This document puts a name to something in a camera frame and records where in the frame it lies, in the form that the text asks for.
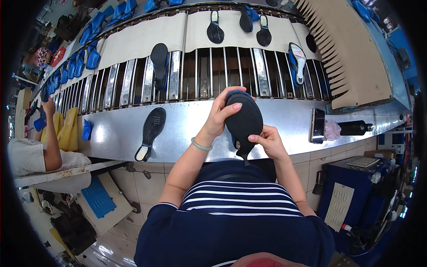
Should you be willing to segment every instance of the blue vented panel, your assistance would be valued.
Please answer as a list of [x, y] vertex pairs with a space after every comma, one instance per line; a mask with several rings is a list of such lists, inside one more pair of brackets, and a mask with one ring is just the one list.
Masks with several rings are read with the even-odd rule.
[[98, 219], [104, 217], [117, 207], [98, 176], [92, 177], [91, 185], [88, 188], [82, 189], [82, 194]]

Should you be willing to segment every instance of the white stripe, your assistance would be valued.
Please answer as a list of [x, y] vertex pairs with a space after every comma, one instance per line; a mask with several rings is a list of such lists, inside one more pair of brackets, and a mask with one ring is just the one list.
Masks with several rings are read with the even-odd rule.
[[218, 195], [242, 195], [242, 196], [285, 196], [292, 199], [290, 196], [282, 193], [247, 193], [247, 192], [222, 192], [222, 191], [208, 191], [208, 190], [199, 190], [194, 193], [189, 194], [187, 197], [194, 194], [218, 194]]
[[201, 188], [201, 187], [207, 187], [207, 186], [210, 186], [210, 187], [222, 187], [222, 188], [237, 188], [237, 189], [255, 189], [255, 190], [258, 190], [258, 189], [277, 189], [277, 190], [283, 190], [283, 191], [285, 191], [287, 193], [286, 190], [284, 190], [282, 188], [279, 188], [279, 187], [235, 187], [235, 186], [224, 186], [224, 185], [201, 185], [201, 186], [195, 187], [195, 188], [193, 188], [191, 190], [188, 190], [187, 193], [185, 193], [184, 198], [185, 198], [185, 196], [188, 193], [190, 193], [190, 191], [198, 189], [198, 188]]
[[236, 262], [237, 260], [234, 260], [234, 261], [228, 261], [228, 262], [223, 262], [223, 263], [220, 263], [220, 264], [217, 264], [217, 265], [214, 265], [214, 266], [212, 266], [212, 267], [221, 267], [221, 266], [224, 266], [224, 265], [227, 265], [227, 264], [230, 264], [230, 263], [234, 263], [234, 262]]
[[292, 204], [296, 207], [294, 202], [288, 201], [288, 200], [234, 200], [234, 199], [227, 199], [227, 198], [214, 198], [214, 197], [200, 197], [200, 198], [192, 198], [189, 200], [186, 200], [181, 205], [184, 205], [187, 202], [194, 202], [194, 201], [206, 201], [206, 200], [218, 200], [218, 201], [230, 201], [230, 202], [254, 202], [254, 203], [286, 203], [286, 204]]
[[224, 213], [224, 212], [209, 212], [211, 215], [230, 215], [230, 216], [288, 216], [288, 217], [302, 217], [294, 214], [280, 214], [280, 213]]
[[282, 208], [282, 207], [251, 207], [251, 206], [236, 206], [236, 205], [205, 205], [205, 206], [196, 206], [196, 207], [191, 207], [191, 208], [187, 208], [188, 211], [192, 210], [192, 209], [200, 209], [200, 208], [249, 208], [249, 209], [279, 209], [279, 210], [284, 210], [284, 211], [293, 211], [293, 212], [299, 212], [299, 210], [297, 209], [293, 209], [293, 208]]
[[172, 204], [172, 203], [160, 202], [160, 203], [157, 203], [156, 205], [160, 205], [160, 204], [166, 204], [166, 205], [169, 205], [169, 206], [172, 206], [172, 207], [174, 207], [174, 208], [178, 209], [178, 207], [177, 207], [177, 206], [175, 206], [175, 205], [174, 205], [174, 204]]

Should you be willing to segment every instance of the black water bottle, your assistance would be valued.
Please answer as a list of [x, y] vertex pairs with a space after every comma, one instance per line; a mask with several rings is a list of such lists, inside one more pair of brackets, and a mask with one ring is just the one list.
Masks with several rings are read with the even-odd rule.
[[363, 120], [340, 122], [338, 125], [341, 127], [341, 136], [364, 135], [374, 130], [372, 123], [365, 123]]

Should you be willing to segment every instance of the person's arm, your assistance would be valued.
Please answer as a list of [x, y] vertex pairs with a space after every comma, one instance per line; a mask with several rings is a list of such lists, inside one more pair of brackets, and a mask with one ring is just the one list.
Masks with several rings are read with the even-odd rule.
[[250, 135], [250, 142], [263, 146], [269, 158], [273, 159], [276, 168], [277, 182], [291, 195], [299, 211], [304, 215], [316, 215], [308, 206], [304, 188], [295, 172], [291, 158], [283, 146], [282, 139], [276, 127], [264, 125], [261, 135]]
[[43, 150], [44, 165], [46, 171], [57, 170], [62, 166], [61, 153], [59, 151], [58, 139], [56, 138], [55, 126], [53, 125], [53, 114], [55, 103], [49, 97], [48, 101], [41, 102], [46, 113], [46, 149]]
[[[224, 131], [224, 121], [227, 117], [237, 113], [241, 103], [225, 107], [227, 93], [233, 90], [246, 91], [240, 86], [228, 87], [215, 99], [206, 123], [194, 138], [194, 141], [203, 146], [210, 147], [215, 137]], [[191, 186], [193, 186], [200, 168], [205, 161], [208, 151], [202, 150], [191, 144], [173, 166], [157, 203], [168, 202], [180, 206], [182, 198]]]

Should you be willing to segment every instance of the striped shirt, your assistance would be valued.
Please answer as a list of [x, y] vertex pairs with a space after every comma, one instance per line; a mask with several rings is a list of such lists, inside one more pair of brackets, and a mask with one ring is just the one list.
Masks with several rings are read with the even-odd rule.
[[334, 247], [323, 220], [305, 217], [283, 186], [204, 181], [187, 191], [180, 207], [151, 208], [134, 260], [138, 267], [227, 267], [243, 256], [269, 252], [327, 266]]

